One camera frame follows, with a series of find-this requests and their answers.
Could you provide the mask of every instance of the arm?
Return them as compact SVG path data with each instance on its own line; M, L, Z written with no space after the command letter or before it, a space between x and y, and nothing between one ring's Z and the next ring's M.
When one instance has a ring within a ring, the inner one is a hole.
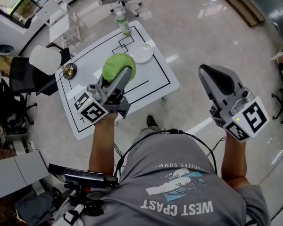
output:
M230 133L226 133L225 154L222 162L222 179L233 189L247 186L246 143L239 143Z
M89 171L112 176L114 170L114 120L116 114L109 114L95 124L93 144L89 159Z

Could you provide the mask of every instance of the fiducial marker cube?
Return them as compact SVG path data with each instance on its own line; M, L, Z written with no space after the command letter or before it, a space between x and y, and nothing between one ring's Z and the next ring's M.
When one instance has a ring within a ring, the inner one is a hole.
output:
M75 108L77 112L82 117L86 118L92 125L108 114L108 111L87 91L76 100Z
M254 138L269 122L266 109L259 96L245 104L244 108L234 115L223 126L239 142Z

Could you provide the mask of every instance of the white lampshade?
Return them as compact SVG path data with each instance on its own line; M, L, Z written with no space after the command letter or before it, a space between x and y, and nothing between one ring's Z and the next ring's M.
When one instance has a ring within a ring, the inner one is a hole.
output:
M29 57L29 63L47 75L53 75L58 70L61 60L59 52L40 45L32 50Z

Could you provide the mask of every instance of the gray t-shirt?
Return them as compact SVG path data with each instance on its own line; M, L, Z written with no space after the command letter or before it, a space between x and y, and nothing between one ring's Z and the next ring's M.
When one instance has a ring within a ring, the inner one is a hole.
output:
M119 186L110 191L94 189L89 197L104 201L104 214L82 215L85 226L244 226L247 216L260 226L270 225L261 188L233 190L186 135L143 140L129 153ZM56 219L73 208L65 203Z

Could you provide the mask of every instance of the white cabinet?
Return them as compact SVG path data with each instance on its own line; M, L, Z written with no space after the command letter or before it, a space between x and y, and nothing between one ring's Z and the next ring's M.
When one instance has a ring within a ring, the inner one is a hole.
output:
M0 198L49 175L39 152L0 160Z

